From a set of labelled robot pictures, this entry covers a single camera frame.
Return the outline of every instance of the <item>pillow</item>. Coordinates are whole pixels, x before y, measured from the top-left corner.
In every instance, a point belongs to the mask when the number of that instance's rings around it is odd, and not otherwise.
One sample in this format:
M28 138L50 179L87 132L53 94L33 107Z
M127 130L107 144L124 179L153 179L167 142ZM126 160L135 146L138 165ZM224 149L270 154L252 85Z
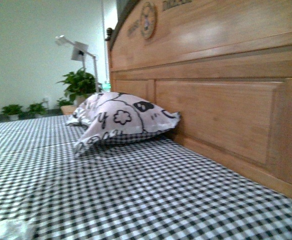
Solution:
M75 152L97 142L131 143L154 137L176 127L180 114L169 113L140 97L118 92L96 93L86 99L67 121L87 130Z

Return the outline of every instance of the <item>potted plant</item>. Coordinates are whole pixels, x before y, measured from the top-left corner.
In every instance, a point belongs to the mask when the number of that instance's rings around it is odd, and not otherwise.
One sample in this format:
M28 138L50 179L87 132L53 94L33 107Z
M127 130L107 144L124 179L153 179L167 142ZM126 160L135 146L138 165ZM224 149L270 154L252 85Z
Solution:
M11 121L19 119L19 115L22 114L22 106L18 104L10 104L2 108L2 113L7 115Z
M57 100L58 106L61 108L62 106L69 106L69 105L73 105L74 102L64 99L63 97L59 98L59 100Z
M42 118L47 113L47 109L43 106L43 102L30 104L28 107L29 113L34 115L35 118Z
M89 95L96 92L95 77L85 71L82 67L77 72L71 71L63 75L63 81L57 83L68 84L65 89L65 96L69 96L70 101L76 100L77 106L82 103Z

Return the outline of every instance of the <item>lamp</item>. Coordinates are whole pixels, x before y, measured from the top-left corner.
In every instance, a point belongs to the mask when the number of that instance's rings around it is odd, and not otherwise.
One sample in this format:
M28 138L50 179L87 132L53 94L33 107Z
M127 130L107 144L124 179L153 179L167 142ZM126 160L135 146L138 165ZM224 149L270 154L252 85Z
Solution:
M93 55L91 53L89 53L88 50L88 45L84 44L82 42L72 42L68 39L66 39L66 37L64 35L61 36L57 36L55 43L59 46L64 45L64 44L71 44L72 46L74 46L74 49L72 51L72 56L71 56L71 60L75 60L75 61L82 61L84 70L86 70L85 67L85 54L89 55L92 57L93 61L94 61L94 69L95 69L95 75L96 75L96 92L99 92L99 87L98 87L98 73L97 73L97 60L96 60L96 55Z

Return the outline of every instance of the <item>round medallion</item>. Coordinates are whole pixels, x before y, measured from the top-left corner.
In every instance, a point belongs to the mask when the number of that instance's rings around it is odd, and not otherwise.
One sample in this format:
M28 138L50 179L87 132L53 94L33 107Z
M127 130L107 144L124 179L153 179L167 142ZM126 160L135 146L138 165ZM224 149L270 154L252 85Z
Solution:
M145 2L140 14L140 30L144 39L152 36L156 27L156 9L152 2Z

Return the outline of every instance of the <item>wooden frame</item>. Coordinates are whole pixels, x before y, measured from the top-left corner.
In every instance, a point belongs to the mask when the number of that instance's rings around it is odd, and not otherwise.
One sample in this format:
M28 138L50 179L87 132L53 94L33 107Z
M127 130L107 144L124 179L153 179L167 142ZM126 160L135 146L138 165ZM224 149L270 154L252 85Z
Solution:
M153 0L150 39L131 31L144 2L108 44L112 91L181 112L176 142L292 198L292 1Z

